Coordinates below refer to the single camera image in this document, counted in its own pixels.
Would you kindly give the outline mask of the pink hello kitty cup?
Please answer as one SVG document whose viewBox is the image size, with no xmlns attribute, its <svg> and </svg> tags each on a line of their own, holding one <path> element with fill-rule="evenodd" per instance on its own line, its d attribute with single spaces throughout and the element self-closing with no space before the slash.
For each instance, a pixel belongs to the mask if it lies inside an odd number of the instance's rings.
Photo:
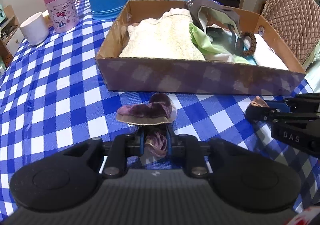
<svg viewBox="0 0 320 225">
<path fill-rule="evenodd" d="M 57 33 L 66 32 L 79 23 L 75 0 L 44 0 L 44 3 Z"/>
</svg>

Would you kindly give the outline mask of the cream knitted cloth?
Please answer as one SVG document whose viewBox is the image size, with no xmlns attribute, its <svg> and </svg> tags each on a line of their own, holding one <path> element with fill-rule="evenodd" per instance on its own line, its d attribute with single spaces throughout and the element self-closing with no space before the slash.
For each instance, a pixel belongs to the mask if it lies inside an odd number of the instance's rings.
<svg viewBox="0 0 320 225">
<path fill-rule="evenodd" d="M 186 59 L 204 61 L 203 54 L 192 42 L 187 9 L 171 8 L 160 18 L 148 18 L 127 27 L 129 41 L 120 57 Z"/>
</svg>

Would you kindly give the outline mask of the white cloth mask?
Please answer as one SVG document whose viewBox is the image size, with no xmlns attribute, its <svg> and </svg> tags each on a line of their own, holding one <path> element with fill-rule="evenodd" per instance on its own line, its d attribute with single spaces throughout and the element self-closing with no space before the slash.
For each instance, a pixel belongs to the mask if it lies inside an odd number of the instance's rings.
<svg viewBox="0 0 320 225">
<path fill-rule="evenodd" d="M 254 58 L 257 62 L 257 66 L 264 66 L 280 70 L 288 70 L 285 63 L 276 55 L 274 49 L 267 45 L 267 42 L 261 35 L 255 34 L 250 31 L 241 31 L 241 36 L 244 41 L 249 41 L 251 47 L 256 46 L 254 52 Z"/>
</svg>

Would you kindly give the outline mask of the green cloth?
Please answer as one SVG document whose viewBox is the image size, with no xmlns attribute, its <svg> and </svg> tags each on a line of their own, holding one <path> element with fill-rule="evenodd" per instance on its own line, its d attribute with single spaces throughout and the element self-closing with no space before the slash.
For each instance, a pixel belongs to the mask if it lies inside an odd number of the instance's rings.
<svg viewBox="0 0 320 225">
<path fill-rule="evenodd" d="M 250 64 L 245 58 L 230 53 L 221 43 L 212 43 L 209 36 L 193 23 L 189 24 L 189 33 L 191 34 L 192 43 L 202 53 L 205 60 Z"/>
</svg>

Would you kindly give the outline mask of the white ceramic mug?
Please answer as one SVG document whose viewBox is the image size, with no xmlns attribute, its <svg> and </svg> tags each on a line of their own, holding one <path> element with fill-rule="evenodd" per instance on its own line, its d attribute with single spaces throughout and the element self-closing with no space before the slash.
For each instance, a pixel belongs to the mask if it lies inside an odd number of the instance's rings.
<svg viewBox="0 0 320 225">
<path fill-rule="evenodd" d="M 31 46 L 42 43 L 49 35 L 49 29 L 41 12 L 21 23 L 20 30 Z"/>
</svg>

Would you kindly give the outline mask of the purple velvet scrunchie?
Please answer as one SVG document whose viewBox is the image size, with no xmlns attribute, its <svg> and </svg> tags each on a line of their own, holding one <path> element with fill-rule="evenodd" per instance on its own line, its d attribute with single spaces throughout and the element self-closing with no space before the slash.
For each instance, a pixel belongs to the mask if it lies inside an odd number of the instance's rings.
<svg viewBox="0 0 320 225">
<path fill-rule="evenodd" d="M 118 108 L 116 120 L 135 126 L 146 126 L 144 144 L 157 157 L 164 157 L 168 151 L 166 125 L 172 123 L 177 110 L 170 97 L 155 93 L 148 104 L 124 105 Z"/>
</svg>

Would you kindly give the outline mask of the dark eye mask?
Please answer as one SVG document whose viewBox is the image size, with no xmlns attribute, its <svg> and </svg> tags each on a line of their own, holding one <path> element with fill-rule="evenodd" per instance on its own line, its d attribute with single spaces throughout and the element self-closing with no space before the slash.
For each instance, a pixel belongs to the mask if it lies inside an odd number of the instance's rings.
<svg viewBox="0 0 320 225">
<path fill-rule="evenodd" d="M 229 53 L 241 56 L 244 40 L 240 31 L 240 17 L 230 8 L 213 0 L 191 0 L 185 4 L 193 24 L 202 30 L 211 45 L 220 45 Z"/>
</svg>

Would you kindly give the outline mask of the blue surgical mask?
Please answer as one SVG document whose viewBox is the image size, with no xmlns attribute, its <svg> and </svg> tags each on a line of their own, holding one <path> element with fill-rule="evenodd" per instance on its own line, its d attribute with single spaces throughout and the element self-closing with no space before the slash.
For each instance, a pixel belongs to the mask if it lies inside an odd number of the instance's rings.
<svg viewBox="0 0 320 225">
<path fill-rule="evenodd" d="M 258 65 L 253 56 L 255 50 L 256 50 L 256 46 L 251 47 L 251 44 L 249 43 L 249 41 L 244 41 L 243 57 L 252 65 Z"/>
</svg>

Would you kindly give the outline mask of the brown cardboard box tray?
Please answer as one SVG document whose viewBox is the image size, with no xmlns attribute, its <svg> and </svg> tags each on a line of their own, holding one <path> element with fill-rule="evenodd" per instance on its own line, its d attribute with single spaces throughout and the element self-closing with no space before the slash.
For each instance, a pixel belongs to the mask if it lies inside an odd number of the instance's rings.
<svg viewBox="0 0 320 225">
<path fill-rule="evenodd" d="M 127 27 L 147 18 L 159 18 L 172 8 L 184 8 L 184 1 L 128 1 L 97 53 L 95 60 L 110 90 L 183 92 L 195 94 L 284 95 L 301 83 L 305 70 L 261 15 L 235 9 L 240 30 L 257 33 L 286 65 L 285 70 L 251 64 L 184 59 L 123 58 L 129 41 Z"/>
</svg>

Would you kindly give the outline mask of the blue white checkered tablecloth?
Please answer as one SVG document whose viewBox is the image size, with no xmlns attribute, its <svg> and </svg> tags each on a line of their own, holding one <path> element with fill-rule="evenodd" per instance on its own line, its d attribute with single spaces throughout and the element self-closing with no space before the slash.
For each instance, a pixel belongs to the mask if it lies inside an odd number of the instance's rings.
<svg viewBox="0 0 320 225">
<path fill-rule="evenodd" d="M 92 18 L 88 0 L 76 4 L 79 24 L 58 34 L 51 30 L 32 47 L 23 41 L 1 76 L 1 219 L 17 205 L 9 191 L 21 167 L 91 137 L 105 141 L 135 131 L 116 120 L 125 104 L 146 103 L 148 92 L 112 92 L 103 82 L 95 56 L 112 21 Z M 272 139 L 266 124 L 244 117 L 248 96 L 170 94 L 177 109 L 177 134 L 205 141 L 221 137 L 293 167 L 302 180 L 294 208 L 319 202 L 319 160 Z"/>
</svg>

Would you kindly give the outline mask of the wooden shelf unit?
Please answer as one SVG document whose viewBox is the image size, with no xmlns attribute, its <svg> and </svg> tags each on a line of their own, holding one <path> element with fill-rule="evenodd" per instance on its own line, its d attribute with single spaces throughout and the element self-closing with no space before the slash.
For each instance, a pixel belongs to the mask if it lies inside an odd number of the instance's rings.
<svg viewBox="0 0 320 225">
<path fill-rule="evenodd" d="M 1 15 L 6 16 L 1 22 L 1 59 L 8 67 L 14 57 L 14 53 L 9 50 L 9 42 L 19 30 L 20 23 L 11 5 L 1 9 Z"/>
</svg>

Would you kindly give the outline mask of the quilted brown chair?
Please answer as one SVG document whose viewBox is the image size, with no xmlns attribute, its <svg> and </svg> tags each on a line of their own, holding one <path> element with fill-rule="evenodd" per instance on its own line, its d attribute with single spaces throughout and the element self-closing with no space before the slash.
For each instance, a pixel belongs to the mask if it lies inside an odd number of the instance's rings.
<svg viewBox="0 0 320 225">
<path fill-rule="evenodd" d="M 305 69 L 319 59 L 319 5 L 314 0 L 266 0 L 261 15 Z"/>
</svg>

